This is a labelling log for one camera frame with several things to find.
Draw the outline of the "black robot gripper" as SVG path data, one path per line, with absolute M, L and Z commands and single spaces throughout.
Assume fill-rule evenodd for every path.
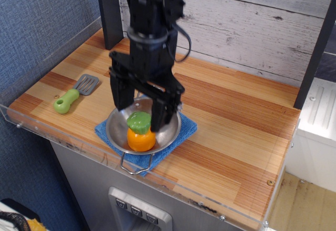
M 182 85 L 173 77 L 177 30 L 165 30 L 157 35 L 144 34 L 130 28 L 130 52 L 112 51 L 110 86 L 118 111 L 134 102 L 139 90 L 153 99 L 151 131 L 158 132 L 169 124 L 181 103 Z

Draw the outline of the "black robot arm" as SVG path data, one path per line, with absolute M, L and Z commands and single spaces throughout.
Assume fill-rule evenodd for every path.
M 175 79 L 176 21 L 183 16 L 183 0 L 127 0 L 130 10 L 130 52 L 112 51 L 110 85 L 115 107 L 134 103 L 134 92 L 151 98 L 151 130 L 168 124 L 181 104 L 184 87 Z

